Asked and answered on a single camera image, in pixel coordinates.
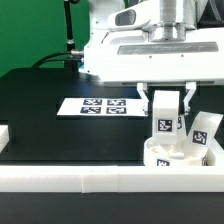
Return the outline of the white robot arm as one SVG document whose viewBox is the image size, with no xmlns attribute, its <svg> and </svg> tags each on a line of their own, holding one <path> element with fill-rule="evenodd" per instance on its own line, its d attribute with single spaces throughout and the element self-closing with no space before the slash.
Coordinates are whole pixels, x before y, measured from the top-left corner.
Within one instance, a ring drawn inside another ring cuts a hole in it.
<svg viewBox="0 0 224 224">
<path fill-rule="evenodd" d="M 87 0 L 90 39 L 81 73 L 103 83 L 135 85 L 148 109 L 149 86 L 183 85 L 189 111 L 198 85 L 224 85 L 224 26 L 200 28 L 214 0 Z"/>
</svg>

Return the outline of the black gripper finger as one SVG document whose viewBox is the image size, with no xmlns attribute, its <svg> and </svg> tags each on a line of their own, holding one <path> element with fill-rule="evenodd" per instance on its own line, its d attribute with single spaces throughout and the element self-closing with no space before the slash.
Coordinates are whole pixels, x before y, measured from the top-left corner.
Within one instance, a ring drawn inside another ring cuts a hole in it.
<svg viewBox="0 0 224 224">
<path fill-rule="evenodd" d="M 189 102 L 191 101 L 193 95 L 197 89 L 197 84 L 195 82 L 187 82 L 185 84 L 185 96 L 183 99 L 183 113 L 188 114 L 190 112 Z"/>
<path fill-rule="evenodd" d="M 147 84 L 146 83 L 138 83 L 137 84 L 137 92 L 139 94 L 139 96 L 141 97 L 141 100 L 143 101 L 143 111 L 144 114 L 147 115 L 148 114 L 148 97 L 146 95 L 147 93 Z"/>
</svg>

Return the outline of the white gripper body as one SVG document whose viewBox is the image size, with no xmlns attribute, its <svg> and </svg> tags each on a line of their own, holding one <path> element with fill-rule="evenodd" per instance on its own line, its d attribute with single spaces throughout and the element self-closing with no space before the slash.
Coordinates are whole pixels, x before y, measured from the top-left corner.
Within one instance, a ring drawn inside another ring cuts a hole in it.
<svg viewBox="0 0 224 224">
<path fill-rule="evenodd" d="M 83 72 L 108 84 L 224 82 L 224 15 L 195 7 L 90 10 Z"/>
</svg>

